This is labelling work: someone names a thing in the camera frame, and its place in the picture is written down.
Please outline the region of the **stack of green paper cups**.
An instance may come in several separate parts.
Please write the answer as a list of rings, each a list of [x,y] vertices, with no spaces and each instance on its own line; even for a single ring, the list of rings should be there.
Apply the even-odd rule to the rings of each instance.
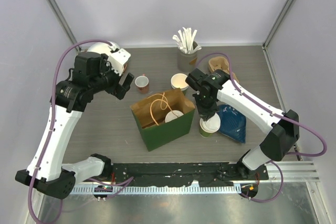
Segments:
[[[171,86],[173,89],[180,89],[184,95],[189,85],[186,83],[187,75],[183,73],[177,73],[171,77]]]

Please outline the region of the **green paper bag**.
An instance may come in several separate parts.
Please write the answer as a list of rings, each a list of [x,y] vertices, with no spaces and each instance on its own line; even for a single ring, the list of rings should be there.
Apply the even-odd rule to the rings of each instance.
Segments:
[[[190,132],[195,105],[180,89],[171,89],[148,96],[130,106],[147,150],[153,151]],[[183,116],[165,123],[165,116],[179,110]]]

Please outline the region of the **white cup lid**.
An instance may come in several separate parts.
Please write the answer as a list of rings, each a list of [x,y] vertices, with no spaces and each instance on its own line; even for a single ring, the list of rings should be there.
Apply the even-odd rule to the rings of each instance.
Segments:
[[[183,115],[184,113],[179,110],[172,110],[165,116],[165,123],[171,122]]]
[[[215,113],[215,115],[211,118],[209,118],[208,120],[205,119],[200,119],[200,127],[203,131],[207,132],[207,133],[215,133],[219,130],[220,128],[220,117],[217,113]]]

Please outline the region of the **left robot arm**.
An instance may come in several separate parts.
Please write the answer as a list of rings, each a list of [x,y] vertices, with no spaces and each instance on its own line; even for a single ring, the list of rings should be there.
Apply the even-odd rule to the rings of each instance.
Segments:
[[[131,55],[121,49],[114,53],[82,52],[75,57],[66,80],[55,86],[55,105],[39,148],[26,169],[16,173],[16,181],[57,199],[65,199],[74,186],[91,177],[105,182],[112,174],[111,159],[92,154],[84,161],[63,164],[72,132],[93,96],[101,91],[121,100],[130,90],[134,76],[119,81]]]

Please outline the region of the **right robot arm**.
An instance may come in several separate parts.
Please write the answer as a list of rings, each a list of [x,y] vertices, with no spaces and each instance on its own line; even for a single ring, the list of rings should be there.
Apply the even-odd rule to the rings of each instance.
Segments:
[[[299,138],[296,112],[283,112],[265,103],[222,70],[205,74],[194,69],[186,77],[186,83],[195,90],[193,97],[203,131],[214,133],[219,130],[221,121],[217,102],[222,102],[238,110],[266,134],[257,147],[246,152],[234,164],[233,178],[250,179],[261,165],[268,161],[281,161]]]

